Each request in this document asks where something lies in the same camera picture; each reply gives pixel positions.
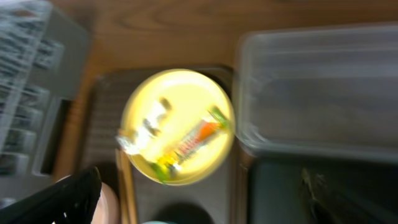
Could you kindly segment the light blue small plate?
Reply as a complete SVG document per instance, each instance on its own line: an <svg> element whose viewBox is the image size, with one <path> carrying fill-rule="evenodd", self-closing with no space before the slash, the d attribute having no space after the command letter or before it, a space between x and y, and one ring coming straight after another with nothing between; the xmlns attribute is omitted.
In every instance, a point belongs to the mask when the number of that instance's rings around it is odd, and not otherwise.
<svg viewBox="0 0 398 224"><path fill-rule="evenodd" d="M144 222L144 223L141 223L141 224L175 224L175 223L154 220L154 221Z"/></svg>

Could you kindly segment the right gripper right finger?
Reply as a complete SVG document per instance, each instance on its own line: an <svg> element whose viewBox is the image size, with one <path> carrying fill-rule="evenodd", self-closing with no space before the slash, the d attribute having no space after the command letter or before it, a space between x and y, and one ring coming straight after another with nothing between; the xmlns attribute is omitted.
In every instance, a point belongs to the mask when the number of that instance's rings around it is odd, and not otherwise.
<svg viewBox="0 0 398 224"><path fill-rule="evenodd" d="M366 224L373 216L327 184L323 174L301 170L300 202L310 224Z"/></svg>

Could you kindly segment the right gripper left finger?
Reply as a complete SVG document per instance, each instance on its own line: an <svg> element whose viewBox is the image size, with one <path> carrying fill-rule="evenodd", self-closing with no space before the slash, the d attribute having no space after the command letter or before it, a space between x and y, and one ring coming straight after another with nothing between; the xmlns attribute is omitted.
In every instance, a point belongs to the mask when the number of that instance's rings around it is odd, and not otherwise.
<svg viewBox="0 0 398 224"><path fill-rule="evenodd" d="M91 223L101 187L99 170L89 167L1 209L1 224Z"/></svg>

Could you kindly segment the white tissue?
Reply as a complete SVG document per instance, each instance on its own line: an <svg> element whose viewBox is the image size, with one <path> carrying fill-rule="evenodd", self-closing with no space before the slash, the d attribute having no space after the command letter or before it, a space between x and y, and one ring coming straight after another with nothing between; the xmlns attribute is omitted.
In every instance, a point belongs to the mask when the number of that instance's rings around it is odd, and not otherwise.
<svg viewBox="0 0 398 224"><path fill-rule="evenodd" d="M153 102L149 112L137 128L119 130L115 138L121 150L128 155L140 154L141 149L145 148L160 134L161 124L167 119L171 110L172 106L169 100L164 97Z"/></svg>

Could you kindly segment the black rectangular tray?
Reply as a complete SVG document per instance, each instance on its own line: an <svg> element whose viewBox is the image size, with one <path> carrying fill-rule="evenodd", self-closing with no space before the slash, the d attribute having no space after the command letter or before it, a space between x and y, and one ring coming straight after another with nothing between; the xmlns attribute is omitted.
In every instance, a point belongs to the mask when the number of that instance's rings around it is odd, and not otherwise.
<svg viewBox="0 0 398 224"><path fill-rule="evenodd" d="M397 166L310 157L256 159L249 223L397 223Z"/></svg>

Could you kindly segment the grey plastic dish rack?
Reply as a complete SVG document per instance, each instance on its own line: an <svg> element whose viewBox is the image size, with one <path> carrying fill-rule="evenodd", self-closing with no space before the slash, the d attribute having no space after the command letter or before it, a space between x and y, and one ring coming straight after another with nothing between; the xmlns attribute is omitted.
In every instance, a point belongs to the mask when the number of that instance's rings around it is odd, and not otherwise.
<svg viewBox="0 0 398 224"><path fill-rule="evenodd" d="M1 203L52 182L90 35L49 1L1 2Z"/></svg>

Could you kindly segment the yellow round plate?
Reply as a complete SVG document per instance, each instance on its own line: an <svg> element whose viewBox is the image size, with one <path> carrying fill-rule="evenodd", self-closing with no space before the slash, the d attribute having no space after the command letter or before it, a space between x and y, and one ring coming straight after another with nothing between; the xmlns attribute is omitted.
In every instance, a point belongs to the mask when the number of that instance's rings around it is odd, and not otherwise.
<svg viewBox="0 0 398 224"><path fill-rule="evenodd" d="M133 91L125 105L119 129L137 128L153 102L161 97L169 100L172 110L162 122L160 134L141 149L140 154L127 156L141 173L160 183L150 164L168 147L181 140L208 109L217 106L230 120L230 128L200 148L182 164L177 176L164 185L198 182L215 171L230 152L235 131L231 101L224 89L204 73L189 69L164 70L147 78Z"/></svg>

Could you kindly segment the wooden chopstick upper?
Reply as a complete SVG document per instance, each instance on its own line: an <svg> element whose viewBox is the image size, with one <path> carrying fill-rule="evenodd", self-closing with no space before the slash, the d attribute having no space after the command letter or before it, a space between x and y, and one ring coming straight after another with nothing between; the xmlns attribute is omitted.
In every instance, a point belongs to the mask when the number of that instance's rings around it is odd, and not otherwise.
<svg viewBox="0 0 398 224"><path fill-rule="evenodd" d="M127 154L122 150L116 149L115 155L118 170L121 223L139 224L131 163Z"/></svg>

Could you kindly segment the dark brown serving tray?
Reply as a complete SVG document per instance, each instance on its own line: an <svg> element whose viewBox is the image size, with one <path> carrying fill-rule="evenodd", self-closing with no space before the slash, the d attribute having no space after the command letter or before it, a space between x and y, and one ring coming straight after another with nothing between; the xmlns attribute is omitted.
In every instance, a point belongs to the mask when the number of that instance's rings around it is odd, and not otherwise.
<svg viewBox="0 0 398 224"><path fill-rule="evenodd" d="M162 68L116 70L94 80L88 95L79 143L77 169L96 166L102 180L119 190L116 141L121 114L131 93ZM137 221L175 218L177 212L194 215L195 223L245 223L247 172L239 165L239 141L224 163L209 177L181 187L158 184L132 167Z"/></svg>

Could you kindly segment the green orange snack wrapper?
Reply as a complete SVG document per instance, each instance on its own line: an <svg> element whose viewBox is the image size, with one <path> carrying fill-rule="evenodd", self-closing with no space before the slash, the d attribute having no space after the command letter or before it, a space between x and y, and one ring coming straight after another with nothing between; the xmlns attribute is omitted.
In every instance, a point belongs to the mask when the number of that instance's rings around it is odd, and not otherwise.
<svg viewBox="0 0 398 224"><path fill-rule="evenodd" d="M217 106L212 106L194 127L177 143L172 144L150 164L161 184L172 180L182 170L182 164L208 144L220 132L230 128L231 122Z"/></svg>

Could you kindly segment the clear plastic bin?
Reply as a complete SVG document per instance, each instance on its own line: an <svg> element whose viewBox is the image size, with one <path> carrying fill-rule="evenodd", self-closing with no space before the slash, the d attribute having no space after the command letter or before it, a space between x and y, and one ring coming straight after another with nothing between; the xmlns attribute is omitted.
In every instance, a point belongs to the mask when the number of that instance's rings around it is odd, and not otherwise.
<svg viewBox="0 0 398 224"><path fill-rule="evenodd" d="M397 25L252 32L234 79L253 154L397 162Z"/></svg>

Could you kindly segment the white pink bowl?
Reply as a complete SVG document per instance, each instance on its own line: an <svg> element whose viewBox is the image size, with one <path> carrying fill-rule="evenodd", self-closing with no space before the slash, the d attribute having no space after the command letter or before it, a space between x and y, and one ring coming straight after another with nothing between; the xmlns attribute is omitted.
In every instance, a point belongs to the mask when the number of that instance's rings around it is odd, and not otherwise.
<svg viewBox="0 0 398 224"><path fill-rule="evenodd" d="M96 209L91 224L119 224L120 208L119 201L113 189L102 183L100 198L98 199Z"/></svg>

